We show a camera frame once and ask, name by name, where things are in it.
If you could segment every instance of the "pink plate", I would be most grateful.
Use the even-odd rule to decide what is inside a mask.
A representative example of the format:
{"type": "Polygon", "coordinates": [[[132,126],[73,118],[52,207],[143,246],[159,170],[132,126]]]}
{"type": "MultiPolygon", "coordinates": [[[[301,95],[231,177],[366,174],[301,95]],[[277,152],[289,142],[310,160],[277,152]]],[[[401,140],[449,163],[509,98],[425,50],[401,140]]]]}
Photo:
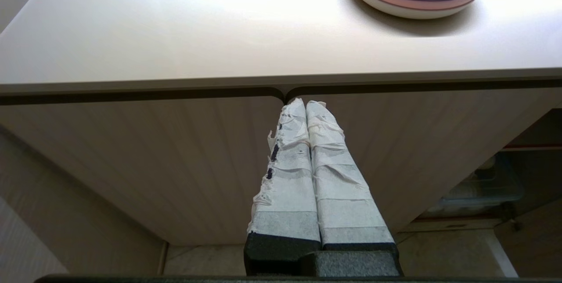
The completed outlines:
{"type": "Polygon", "coordinates": [[[428,1],[428,0],[381,0],[385,1],[386,3],[400,6],[400,7],[407,7],[412,9],[423,9],[426,11],[436,11],[440,9],[449,9],[449,8],[456,8],[462,6],[466,3],[470,3],[473,0],[436,0],[436,1],[428,1]]]}

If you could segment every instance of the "white plate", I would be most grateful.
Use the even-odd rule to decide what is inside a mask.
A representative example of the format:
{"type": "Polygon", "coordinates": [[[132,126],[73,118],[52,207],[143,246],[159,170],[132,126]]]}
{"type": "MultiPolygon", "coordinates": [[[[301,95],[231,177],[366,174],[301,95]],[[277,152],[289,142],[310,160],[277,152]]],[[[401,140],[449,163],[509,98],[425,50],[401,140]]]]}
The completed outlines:
{"type": "Polygon", "coordinates": [[[439,11],[424,11],[421,9],[405,8],[405,7],[388,4],[381,0],[363,0],[363,1],[365,1],[365,3],[371,5],[372,7],[378,9],[379,11],[383,11],[390,15],[403,17],[403,18],[411,18],[411,19],[434,19],[434,18],[447,17],[456,14],[459,11],[462,11],[468,5],[470,5],[470,3],[468,3],[456,8],[442,9],[439,11]]]}

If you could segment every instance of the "countertop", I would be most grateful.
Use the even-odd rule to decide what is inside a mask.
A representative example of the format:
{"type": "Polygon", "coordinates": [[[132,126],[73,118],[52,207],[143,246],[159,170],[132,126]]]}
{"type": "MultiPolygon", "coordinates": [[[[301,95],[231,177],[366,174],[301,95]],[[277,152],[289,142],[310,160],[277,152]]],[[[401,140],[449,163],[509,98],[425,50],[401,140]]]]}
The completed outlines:
{"type": "Polygon", "coordinates": [[[0,92],[562,78],[562,0],[415,21],[361,0],[29,0],[0,92]]]}

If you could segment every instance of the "floor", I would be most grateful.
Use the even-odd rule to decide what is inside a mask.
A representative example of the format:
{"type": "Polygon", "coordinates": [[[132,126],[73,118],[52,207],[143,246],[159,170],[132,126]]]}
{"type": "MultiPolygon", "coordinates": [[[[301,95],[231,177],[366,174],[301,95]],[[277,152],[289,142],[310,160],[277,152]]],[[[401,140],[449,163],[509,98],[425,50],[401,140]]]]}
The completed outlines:
{"type": "MultiPolygon", "coordinates": [[[[517,277],[492,229],[402,233],[395,240],[406,276],[517,277]]],[[[170,246],[164,274],[243,276],[243,248],[170,246]]]]}

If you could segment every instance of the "dark marker stain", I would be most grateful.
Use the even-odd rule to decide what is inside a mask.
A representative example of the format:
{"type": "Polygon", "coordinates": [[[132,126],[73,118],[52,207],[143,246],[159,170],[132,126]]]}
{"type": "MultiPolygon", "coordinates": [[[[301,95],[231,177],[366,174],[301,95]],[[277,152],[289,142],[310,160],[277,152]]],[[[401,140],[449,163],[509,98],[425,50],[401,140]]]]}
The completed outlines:
{"type": "Polygon", "coordinates": [[[277,160],[277,151],[279,151],[279,145],[275,143],[275,147],[273,147],[273,152],[271,153],[271,161],[277,160]]]}

